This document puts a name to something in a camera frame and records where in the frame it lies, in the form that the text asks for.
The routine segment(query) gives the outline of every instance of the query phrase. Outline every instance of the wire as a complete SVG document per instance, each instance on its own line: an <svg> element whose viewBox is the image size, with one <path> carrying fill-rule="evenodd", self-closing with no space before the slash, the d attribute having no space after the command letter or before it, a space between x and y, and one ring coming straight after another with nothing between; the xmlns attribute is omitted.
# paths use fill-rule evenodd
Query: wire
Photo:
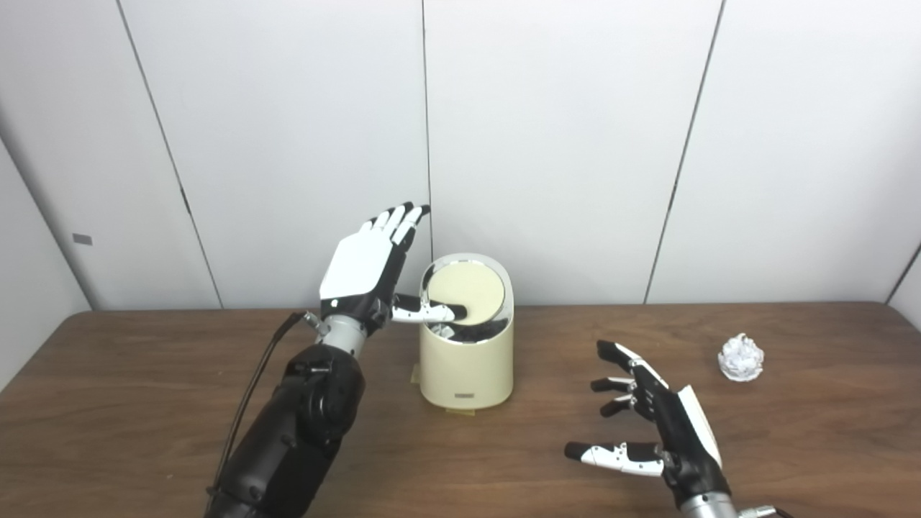
<svg viewBox="0 0 921 518"><path fill-rule="evenodd" d="M221 474L224 473L224 466L227 465L227 459L230 457L230 451L233 449L233 443L237 439L237 430L239 429L239 423L243 419L243 414L246 413L246 406L250 402L250 397L252 397L252 392L256 389L256 385L259 384L259 379L262 377L262 372L265 371L265 366L269 362L269 358L272 357L272 353L275 351L275 346L278 345L278 342L285 337L285 334L294 327L294 324L297 324L300 319L304 318L304 315L307 312L293 312L288 316L275 331L275 334L272 335L272 340L265 346L265 350L262 352L262 358L259 359L259 363L256 365L256 371L252 374L250 379L250 384L246 387L246 391L243 392L243 397L239 401L239 406L237 406L237 415L234 416L233 421L230 423L230 433L227 434L227 439L224 441L224 449L221 451L221 458L217 463L217 472L215 473L215 482L211 486L211 498L208 499L208 504L205 507L205 510L211 508L211 504L214 502L217 484L220 482Z"/></svg>

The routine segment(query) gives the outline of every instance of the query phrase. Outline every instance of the robotic hand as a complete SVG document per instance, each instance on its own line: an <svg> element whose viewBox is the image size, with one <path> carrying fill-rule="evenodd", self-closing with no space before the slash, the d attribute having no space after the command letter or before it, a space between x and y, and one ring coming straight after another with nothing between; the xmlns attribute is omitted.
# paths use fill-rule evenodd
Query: robotic hand
<svg viewBox="0 0 921 518"><path fill-rule="evenodd" d="M462 306L394 293L416 225L428 212L428 206L397 206L339 242L320 287L321 318L296 314L274 338L304 315L317 341L288 362L272 398L218 473L206 518L302 516L355 421L365 390L357 359L365 339L391 319L466 316Z"/></svg>
<svg viewBox="0 0 921 518"><path fill-rule="evenodd" d="M371 336L395 322L452 322L467 316L463 306L423 304L419 297L394 294L413 244L415 227L428 206L406 203L381 212L342 241L320 285L321 316L360 323Z"/></svg>
<svg viewBox="0 0 921 518"><path fill-rule="evenodd" d="M633 376L591 382L594 392L624 393L602 406L601 415L609 418L632 409L656 424L661 444L570 442L565 455L631 475L663 477L674 495L675 506L686 518L737 518L729 484L723 477L717 441L694 389L688 385L673 392L644 359L620 344L599 340L598 356ZM771 508L765 514L767 509L749 512L755 512L752 516L766 516L773 512Z"/></svg>

